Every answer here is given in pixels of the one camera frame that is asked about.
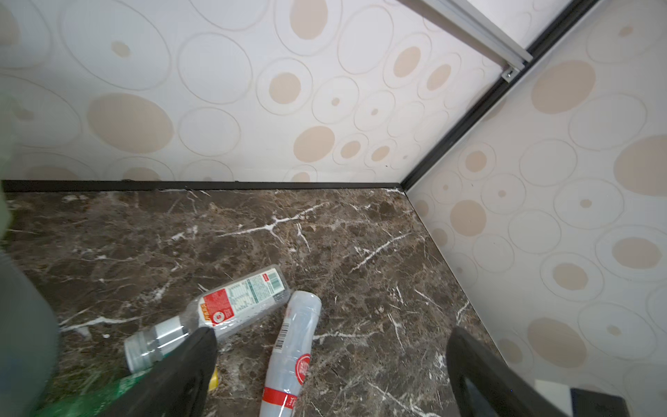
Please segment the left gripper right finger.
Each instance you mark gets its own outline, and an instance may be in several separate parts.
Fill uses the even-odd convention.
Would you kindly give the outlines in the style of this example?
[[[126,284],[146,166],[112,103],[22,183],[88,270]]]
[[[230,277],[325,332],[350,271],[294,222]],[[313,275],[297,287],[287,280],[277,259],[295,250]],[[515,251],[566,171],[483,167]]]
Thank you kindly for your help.
[[[464,328],[446,344],[450,386],[462,416],[563,416]]]

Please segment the white milky bottle red label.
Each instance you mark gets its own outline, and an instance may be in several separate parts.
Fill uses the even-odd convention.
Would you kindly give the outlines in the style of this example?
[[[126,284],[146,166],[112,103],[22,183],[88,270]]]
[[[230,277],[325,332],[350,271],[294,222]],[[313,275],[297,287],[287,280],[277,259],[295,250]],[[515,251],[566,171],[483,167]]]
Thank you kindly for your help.
[[[307,379],[321,314],[321,299],[306,291],[291,296],[269,360],[261,416],[290,416]]]

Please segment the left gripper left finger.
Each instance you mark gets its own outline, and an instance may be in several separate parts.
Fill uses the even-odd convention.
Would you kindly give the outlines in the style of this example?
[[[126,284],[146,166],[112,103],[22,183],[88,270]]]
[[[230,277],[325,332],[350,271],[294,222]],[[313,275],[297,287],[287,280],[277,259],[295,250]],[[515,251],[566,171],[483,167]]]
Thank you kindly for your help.
[[[215,370],[217,340],[199,328],[102,416],[201,416]]]

